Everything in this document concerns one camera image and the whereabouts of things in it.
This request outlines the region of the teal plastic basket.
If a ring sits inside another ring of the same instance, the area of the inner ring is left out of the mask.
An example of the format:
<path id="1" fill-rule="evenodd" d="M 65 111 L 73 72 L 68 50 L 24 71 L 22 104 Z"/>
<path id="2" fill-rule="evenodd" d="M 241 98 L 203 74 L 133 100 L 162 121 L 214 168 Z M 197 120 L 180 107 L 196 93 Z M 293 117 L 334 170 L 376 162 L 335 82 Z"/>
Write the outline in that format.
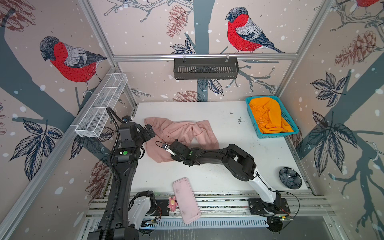
<path id="1" fill-rule="evenodd" d="M 278 97 L 248 97 L 245 102 L 259 139 L 284 138 L 299 133 L 299 128 Z"/>

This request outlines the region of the pink shorts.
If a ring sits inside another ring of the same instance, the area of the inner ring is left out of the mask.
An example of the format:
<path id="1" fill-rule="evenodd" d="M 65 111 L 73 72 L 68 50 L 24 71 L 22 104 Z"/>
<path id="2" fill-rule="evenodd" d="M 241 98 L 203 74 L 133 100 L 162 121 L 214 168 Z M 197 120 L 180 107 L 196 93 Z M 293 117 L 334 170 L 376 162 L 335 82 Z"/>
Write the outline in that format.
<path id="1" fill-rule="evenodd" d="M 154 138 L 146 142 L 146 151 L 148 156 L 157 163 L 172 161 L 171 154 L 157 146 L 159 142 L 170 145 L 178 140 L 189 147 L 195 139 L 202 149 L 215 150 L 219 148 L 219 142 L 208 120 L 173 122 L 165 118 L 150 117 L 146 118 L 144 122 L 151 125 L 156 134 Z"/>

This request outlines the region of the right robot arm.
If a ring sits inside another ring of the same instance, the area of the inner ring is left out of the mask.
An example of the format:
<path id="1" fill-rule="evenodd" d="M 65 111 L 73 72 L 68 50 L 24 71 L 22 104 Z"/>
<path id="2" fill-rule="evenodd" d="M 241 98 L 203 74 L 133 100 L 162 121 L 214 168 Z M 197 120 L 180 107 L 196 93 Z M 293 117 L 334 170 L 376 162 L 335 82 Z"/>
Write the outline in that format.
<path id="1" fill-rule="evenodd" d="M 272 188 L 261 176 L 254 158 L 235 144 L 218 150 L 188 148 L 175 141 L 171 145 L 163 145 L 171 154 L 171 158 L 189 167 L 203 164 L 223 165 L 238 180 L 248 182 L 259 194 L 267 208 L 281 210 L 282 198 L 279 191 Z"/>

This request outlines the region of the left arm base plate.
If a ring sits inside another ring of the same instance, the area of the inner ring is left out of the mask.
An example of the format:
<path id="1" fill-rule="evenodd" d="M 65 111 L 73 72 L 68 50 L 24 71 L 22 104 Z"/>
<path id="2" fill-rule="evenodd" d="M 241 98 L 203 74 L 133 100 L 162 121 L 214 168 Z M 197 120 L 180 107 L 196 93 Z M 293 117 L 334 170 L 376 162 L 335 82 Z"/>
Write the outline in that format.
<path id="1" fill-rule="evenodd" d="M 133 216 L 134 210 L 148 210 L 146 216 L 168 216 L 168 200 L 154 200 L 149 197 L 132 199 L 129 203 L 129 215 Z"/>

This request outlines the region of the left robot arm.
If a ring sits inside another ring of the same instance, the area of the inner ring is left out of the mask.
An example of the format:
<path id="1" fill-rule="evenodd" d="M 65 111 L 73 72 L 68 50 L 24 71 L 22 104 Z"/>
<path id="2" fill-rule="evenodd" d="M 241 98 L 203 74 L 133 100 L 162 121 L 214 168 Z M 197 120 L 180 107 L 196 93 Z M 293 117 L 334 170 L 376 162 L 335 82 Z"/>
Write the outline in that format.
<path id="1" fill-rule="evenodd" d="M 113 182 L 102 220 L 89 233 L 89 240 L 137 240 L 147 213 L 154 211 L 153 191 L 139 192 L 130 200 L 133 178 L 139 160 L 144 156 L 144 143 L 155 137 L 151 125 L 135 122 L 121 124 L 108 159 Z"/>

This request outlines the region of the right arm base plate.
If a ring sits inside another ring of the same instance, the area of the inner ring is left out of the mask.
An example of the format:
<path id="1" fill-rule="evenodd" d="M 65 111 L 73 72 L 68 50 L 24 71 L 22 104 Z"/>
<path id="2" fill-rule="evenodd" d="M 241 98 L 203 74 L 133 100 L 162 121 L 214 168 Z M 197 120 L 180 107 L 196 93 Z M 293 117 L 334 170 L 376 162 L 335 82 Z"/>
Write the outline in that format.
<path id="1" fill-rule="evenodd" d="M 262 217 L 288 216 L 291 214 L 287 200 L 282 198 L 277 203 L 269 204 L 261 199 L 248 199 L 251 215 Z"/>

